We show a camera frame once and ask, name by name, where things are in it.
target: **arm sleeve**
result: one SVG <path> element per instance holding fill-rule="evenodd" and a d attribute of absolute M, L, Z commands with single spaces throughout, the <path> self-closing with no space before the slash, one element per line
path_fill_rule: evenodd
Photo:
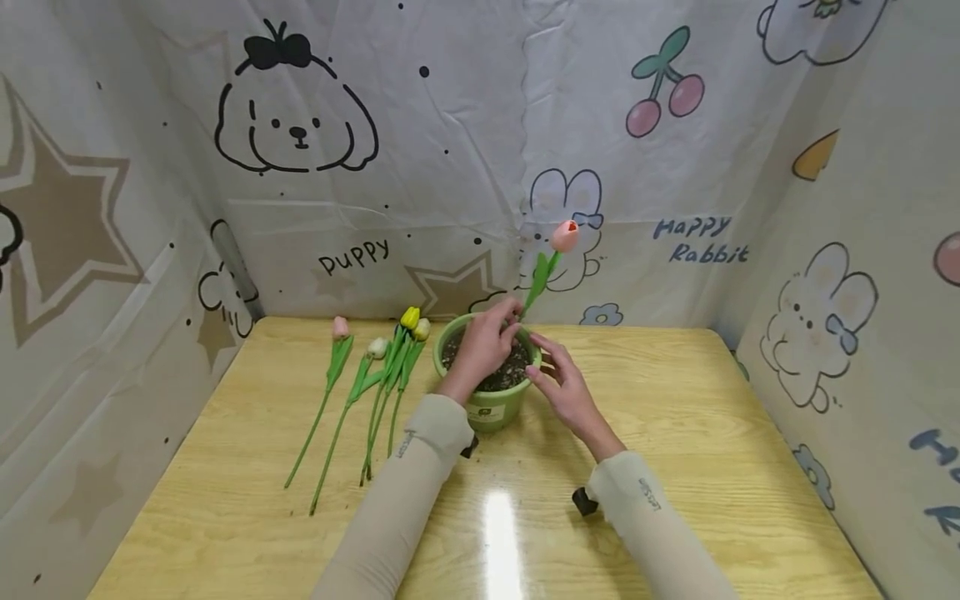
<path fill-rule="evenodd" d="M 433 394 L 420 402 L 404 433 L 360 503 L 313 600 L 387 600 L 400 587 L 437 494 L 473 441 L 467 411 Z"/>
<path fill-rule="evenodd" d="M 635 452 L 593 470 L 587 494 L 627 546 L 658 600 L 735 600 L 733 586 L 667 502 L 663 487 Z"/>

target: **fabric backdrop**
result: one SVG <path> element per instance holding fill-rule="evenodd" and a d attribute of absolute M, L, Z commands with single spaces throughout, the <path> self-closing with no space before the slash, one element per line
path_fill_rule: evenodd
<path fill-rule="evenodd" d="M 0 596 L 81 598 L 261 314 L 708 326 L 960 587 L 949 0 L 0 4 Z"/>

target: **pot label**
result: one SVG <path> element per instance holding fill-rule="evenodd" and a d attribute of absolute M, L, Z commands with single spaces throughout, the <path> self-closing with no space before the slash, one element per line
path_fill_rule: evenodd
<path fill-rule="evenodd" d="M 467 416 L 478 423 L 496 423 L 503 420 L 503 406 L 474 406 L 467 405 Z"/>

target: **wooden table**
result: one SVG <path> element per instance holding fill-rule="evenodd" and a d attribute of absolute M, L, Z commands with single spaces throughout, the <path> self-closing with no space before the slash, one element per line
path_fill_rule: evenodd
<path fill-rule="evenodd" d="M 284 490 L 324 389 L 330 327 L 257 324 L 90 598 L 307 597 L 366 489 L 357 480 L 372 393 L 348 415 L 313 517 L 310 498 L 361 351 L 392 331 L 351 327 L 356 348 Z M 613 429 L 646 457 L 743 598 L 878 598 L 715 333 L 538 330 L 569 348 Z M 404 420 L 436 381 L 425 351 Z M 454 468 L 398 597 L 648 597 L 612 528 L 600 515 L 581 518 L 570 501 L 592 468 L 532 390 L 517 421 L 481 436 Z"/>

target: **flower pot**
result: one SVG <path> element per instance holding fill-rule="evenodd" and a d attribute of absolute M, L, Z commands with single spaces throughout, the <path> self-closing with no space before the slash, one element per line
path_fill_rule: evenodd
<path fill-rule="evenodd" d="M 444 346 L 451 335 L 467 326 L 472 314 L 457 317 L 444 327 L 433 346 L 433 366 L 440 377 L 446 375 L 443 363 Z M 521 328 L 516 339 L 530 352 L 531 364 L 540 367 L 540 349 L 530 341 L 530 332 Z M 530 379 L 524 379 L 509 390 L 502 392 L 474 392 L 467 401 L 467 420 L 474 431 L 490 433 L 503 429 L 520 412 L 523 394 L 530 386 Z"/>

